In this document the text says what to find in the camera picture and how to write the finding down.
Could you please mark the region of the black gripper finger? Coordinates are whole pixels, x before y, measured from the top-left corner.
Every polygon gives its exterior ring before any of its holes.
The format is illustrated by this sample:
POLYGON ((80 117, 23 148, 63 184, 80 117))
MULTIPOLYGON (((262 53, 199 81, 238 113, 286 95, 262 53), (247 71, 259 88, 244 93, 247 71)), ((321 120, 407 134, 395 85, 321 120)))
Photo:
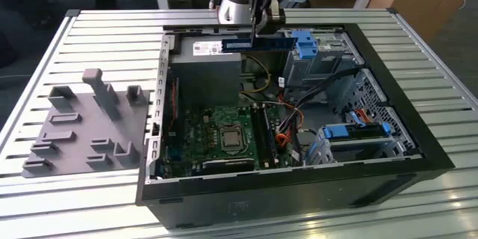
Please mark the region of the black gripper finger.
POLYGON ((251 0, 251 20, 252 20, 252 32, 251 32, 251 47, 256 49, 259 47, 259 36, 268 34, 270 23, 270 0, 251 0))
POLYGON ((270 0, 262 12, 262 35, 275 34, 286 23, 280 0, 270 0))

